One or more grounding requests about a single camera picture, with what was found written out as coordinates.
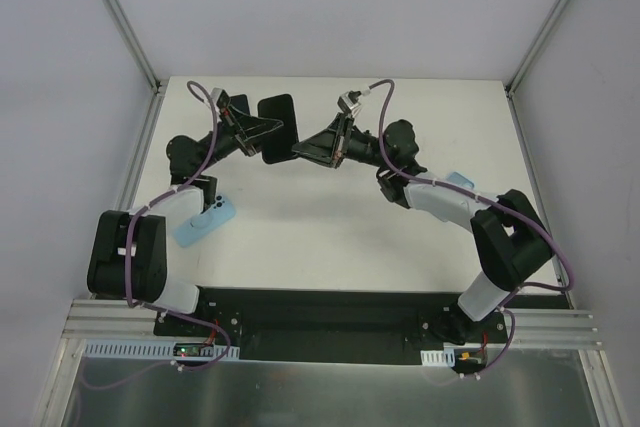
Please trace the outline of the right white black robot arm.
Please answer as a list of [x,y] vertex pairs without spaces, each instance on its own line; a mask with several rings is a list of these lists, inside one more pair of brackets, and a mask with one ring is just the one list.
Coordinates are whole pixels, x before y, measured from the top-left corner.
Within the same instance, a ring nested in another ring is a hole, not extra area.
[[374,166],[387,201],[427,212],[471,233],[481,271],[447,310],[428,322],[431,334],[443,342],[462,345],[476,339],[484,332],[488,316],[552,256],[541,221],[525,194],[511,189],[486,205],[477,194],[465,195],[458,185],[443,186],[417,162],[419,147],[407,120],[395,121],[374,136],[339,114],[327,128],[295,143],[292,150],[295,156],[323,167],[337,168],[344,160]]

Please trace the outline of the black smartphone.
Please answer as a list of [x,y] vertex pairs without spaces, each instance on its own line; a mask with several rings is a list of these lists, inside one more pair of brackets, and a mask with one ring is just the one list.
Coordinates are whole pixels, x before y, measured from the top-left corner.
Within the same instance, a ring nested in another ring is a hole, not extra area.
[[248,117],[250,115],[250,108],[247,95],[239,94],[231,96],[227,111],[229,117]]

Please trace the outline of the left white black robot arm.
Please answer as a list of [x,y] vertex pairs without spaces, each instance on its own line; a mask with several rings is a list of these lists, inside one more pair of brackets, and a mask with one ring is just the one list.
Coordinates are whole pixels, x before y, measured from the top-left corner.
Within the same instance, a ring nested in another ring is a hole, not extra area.
[[248,115],[234,107],[218,109],[215,128],[196,141],[179,135],[169,141],[169,189],[130,211],[108,210],[98,222],[87,274],[89,290],[177,311],[188,335],[204,334],[210,310],[198,303],[199,288],[170,273],[171,262],[195,260],[195,244],[231,220],[236,209],[217,191],[205,170],[240,150],[258,153],[265,140],[282,130],[281,120]]

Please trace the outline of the light blue cased phone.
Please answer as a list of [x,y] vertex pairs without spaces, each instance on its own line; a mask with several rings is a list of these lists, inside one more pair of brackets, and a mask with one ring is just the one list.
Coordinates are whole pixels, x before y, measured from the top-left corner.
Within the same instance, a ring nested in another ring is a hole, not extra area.
[[225,195],[217,195],[214,203],[204,212],[191,216],[176,227],[172,236],[176,243],[187,248],[230,221],[236,215],[236,209]]

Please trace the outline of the black cased phone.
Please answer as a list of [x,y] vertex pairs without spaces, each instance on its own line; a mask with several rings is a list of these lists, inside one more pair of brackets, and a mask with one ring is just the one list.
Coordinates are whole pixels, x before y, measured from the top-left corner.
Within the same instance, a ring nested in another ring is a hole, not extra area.
[[292,147],[298,143],[299,136],[293,97],[285,93],[264,98],[258,102],[257,112],[260,117],[282,123],[262,144],[264,163],[273,165],[296,159],[298,155]]

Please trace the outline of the light blue phone case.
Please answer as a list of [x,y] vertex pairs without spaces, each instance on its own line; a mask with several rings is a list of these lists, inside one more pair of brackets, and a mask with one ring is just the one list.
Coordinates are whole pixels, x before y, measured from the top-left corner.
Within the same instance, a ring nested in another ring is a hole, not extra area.
[[473,190],[475,187],[475,184],[470,179],[457,171],[449,173],[446,177],[446,181],[467,190]]

